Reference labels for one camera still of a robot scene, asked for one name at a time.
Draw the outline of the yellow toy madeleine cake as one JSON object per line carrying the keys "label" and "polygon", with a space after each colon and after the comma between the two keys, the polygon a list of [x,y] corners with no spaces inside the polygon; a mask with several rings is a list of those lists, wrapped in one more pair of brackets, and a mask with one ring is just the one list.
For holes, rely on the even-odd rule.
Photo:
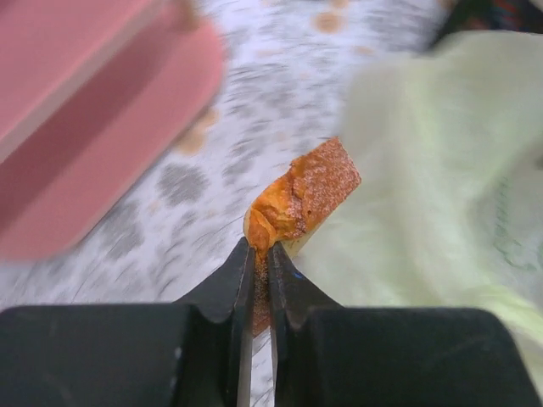
{"label": "yellow toy madeleine cake", "polygon": [[291,258],[324,220],[361,184],[361,176],[338,137],[294,159],[244,216],[244,236],[255,250],[253,335],[270,324],[267,254],[281,243]]}

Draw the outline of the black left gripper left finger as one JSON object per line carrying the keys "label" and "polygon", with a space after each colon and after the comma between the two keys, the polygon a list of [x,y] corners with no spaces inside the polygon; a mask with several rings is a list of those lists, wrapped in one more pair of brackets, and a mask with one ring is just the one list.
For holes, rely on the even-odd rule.
{"label": "black left gripper left finger", "polygon": [[239,240],[172,303],[4,310],[2,405],[248,405],[254,259]]}

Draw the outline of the beige canvas tote bag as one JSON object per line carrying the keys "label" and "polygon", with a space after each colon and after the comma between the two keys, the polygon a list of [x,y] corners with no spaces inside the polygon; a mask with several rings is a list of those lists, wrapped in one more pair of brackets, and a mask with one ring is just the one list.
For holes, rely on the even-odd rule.
{"label": "beige canvas tote bag", "polygon": [[542,33],[542,1],[455,1],[428,43],[434,48],[447,36],[460,31],[518,31]]}

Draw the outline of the green plastic grocery bag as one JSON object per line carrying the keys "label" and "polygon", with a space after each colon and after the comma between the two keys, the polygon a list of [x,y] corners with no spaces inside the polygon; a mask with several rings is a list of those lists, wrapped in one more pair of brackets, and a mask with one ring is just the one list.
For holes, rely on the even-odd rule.
{"label": "green plastic grocery bag", "polygon": [[344,305],[486,309],[541,384],[541,36],[464,32],[366,64],[340,139],[362,182],[300,270]]}

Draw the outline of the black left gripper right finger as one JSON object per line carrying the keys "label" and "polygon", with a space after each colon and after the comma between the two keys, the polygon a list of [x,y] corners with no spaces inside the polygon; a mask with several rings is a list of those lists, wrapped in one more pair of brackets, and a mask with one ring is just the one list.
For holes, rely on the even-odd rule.
{"label": "black left gripper right finger", "polygon": [[538,406],[510,332],[482,309],[344,307],[267,255],[278,406]]}

